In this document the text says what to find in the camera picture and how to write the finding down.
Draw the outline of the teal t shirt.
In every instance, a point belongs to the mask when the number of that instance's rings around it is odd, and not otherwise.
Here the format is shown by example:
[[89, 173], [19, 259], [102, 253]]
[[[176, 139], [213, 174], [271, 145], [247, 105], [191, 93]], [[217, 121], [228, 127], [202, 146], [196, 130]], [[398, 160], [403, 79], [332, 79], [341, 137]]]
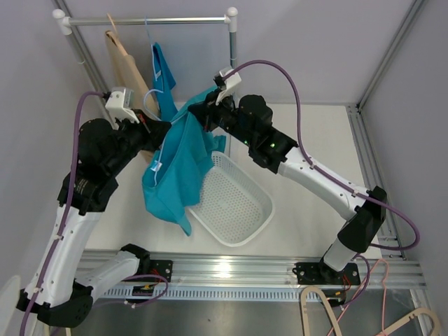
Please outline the teal t shirt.
[[205, 100], [215, 87], [190, 98], [180, 109], [171, 90], [157, 93], [161, 119], [171, 123], [160, 150], [142, 177], [146, 210], [154, 217], [175, 223], [186, 235], [192, 228], [186, 207], [200, 202], [200, 191], [208, 171], [214, 166], [211, 154], [225, 150], [226, 138], [205, 132], [188, 107]]

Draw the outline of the blue wire hanger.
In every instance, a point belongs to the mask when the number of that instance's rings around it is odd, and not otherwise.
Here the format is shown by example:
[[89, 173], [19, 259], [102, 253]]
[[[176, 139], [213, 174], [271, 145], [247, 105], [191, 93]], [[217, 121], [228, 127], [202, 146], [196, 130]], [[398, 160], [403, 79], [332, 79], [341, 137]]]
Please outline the blue wire hanger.
[[[151, 108], [149, 106], [148, 100], [153, 93], [155, 94], [154, 89], [150, 90], [150, 92], [146, 94], [144, 107], [146, 111], [150, 113], [150, 117], [163, 121], [161, 119], [160, 110], [159, 115], [156, 115], [155, 108]], [[174, 145], [174, 133], [169, 131], [164, 138], [161, 149], [154, 152], [153, 159], [143, 175], [142, 186], [146, 193], [153, 193], [155, 189], [158, 188], [158, 185], [161, 184], [164, 175], [168, 172], [168, 169], [174, 160]]]
[[157, 69], [155, 67], [154, 44], [153, 44], [153, 40], [151, 38], [151, 32], [150, 32], [150, 29], [149, 29], [149, 24], [148, 24], [148, 18], [147, 17], [144, 18], [144, 26], [145, 26], [145, 30], [146, 30], [146, 35], [148, 37], [148, 42], [150, 44], [151, 64], [152, 64], [152, 68], [153, 68], [153, 75], [155, 77], [155, 80], [157, 81], [159, 76], [160, 76], [160, 72], [157, 71]]

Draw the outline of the blue t shirt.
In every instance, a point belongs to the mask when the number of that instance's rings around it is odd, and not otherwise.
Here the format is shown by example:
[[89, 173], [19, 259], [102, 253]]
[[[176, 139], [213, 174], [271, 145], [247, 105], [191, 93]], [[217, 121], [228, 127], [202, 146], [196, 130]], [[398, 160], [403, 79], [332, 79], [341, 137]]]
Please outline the blue t shirt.
[[172, 90], [176, 81], [158, 43], [152, 45], [153, 89], [157, 98], [161, 119], [171, 121], [178, 113]]

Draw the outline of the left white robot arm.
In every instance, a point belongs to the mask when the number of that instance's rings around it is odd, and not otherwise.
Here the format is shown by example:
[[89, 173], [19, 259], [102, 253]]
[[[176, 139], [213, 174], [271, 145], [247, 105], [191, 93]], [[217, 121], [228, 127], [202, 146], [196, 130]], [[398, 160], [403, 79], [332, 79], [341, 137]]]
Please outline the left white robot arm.
[[112, 194], [117, 176], [142, 150], [160, 147], [170, 122], [142, 117], [122, 120], [113, 129], [105, 119], [77, 127], [71, 171], [63, 181], [57, 201], [52, 236], [31, 283], [20, 291], [17, 308], [52, 327], [75, 328], [105, 292], [121, 281], [159, 280], [151, 271], [150, 253], [127, 244], [108, 262], [76, 276], [85, 246]]

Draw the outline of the beige t shirt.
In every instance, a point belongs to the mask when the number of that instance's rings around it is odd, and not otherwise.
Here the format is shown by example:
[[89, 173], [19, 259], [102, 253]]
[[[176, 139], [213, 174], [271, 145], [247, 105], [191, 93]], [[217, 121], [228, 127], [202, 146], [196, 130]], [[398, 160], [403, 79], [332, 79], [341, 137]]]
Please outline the beige t shirt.
[[[146, 93], [150, 90], [143, 76], [137, 68], [136, 62], [114, 32], [108, 30], [105, 32], [105, 42], [108, 54], [111, 60], [115, 82], [113, 87], [126, 87], [134, 91], [132, 109], [142, 110], [149, 118], [150, 113], [146, 111], [144, 105]], [[152, 97], [149, 97], [149, 106], [155, 108], [155, 114], [159, 115], [159, 108]]]

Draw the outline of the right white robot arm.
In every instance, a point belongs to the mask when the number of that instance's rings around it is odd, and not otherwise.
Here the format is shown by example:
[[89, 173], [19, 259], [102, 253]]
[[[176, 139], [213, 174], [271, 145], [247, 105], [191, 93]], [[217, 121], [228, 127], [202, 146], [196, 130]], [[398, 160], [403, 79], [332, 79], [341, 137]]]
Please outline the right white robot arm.
[[325, 171], [302, 145], [273, 126], [273, 111], [260, 95], [246, 95], [236, 104], [231, 97], [219, 101], [217, 92], [212, 92], [188, 111], [204, 130], [221, 128], [248, 147], [258, 166], [305, 187], [346, 221], [318, 264], [323, 281], [335, 283], [347, 264], [367, 251], [385, 221], [385, 190], [368, 190]]

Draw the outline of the beige plastic hanger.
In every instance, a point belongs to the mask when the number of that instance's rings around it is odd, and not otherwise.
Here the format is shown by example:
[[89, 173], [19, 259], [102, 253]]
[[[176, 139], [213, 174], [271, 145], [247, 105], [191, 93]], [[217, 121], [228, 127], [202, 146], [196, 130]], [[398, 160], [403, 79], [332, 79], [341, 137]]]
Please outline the beige plastic hanger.
[[116, 28], [116, 24], [115, 24], [113, 18], [111, 17], [111, 15], [110, 15], [109, 13], [107, 13], [106, 16], [107, 16], [108, 21], [110, 22], [110, 24], [111, 24], [111, 26], [112, 26], [112, 29], [113, 29], [114, 34], [115, 34], [116, 36], [118, 36], [118, 30], [117, 30], [117, 28]]

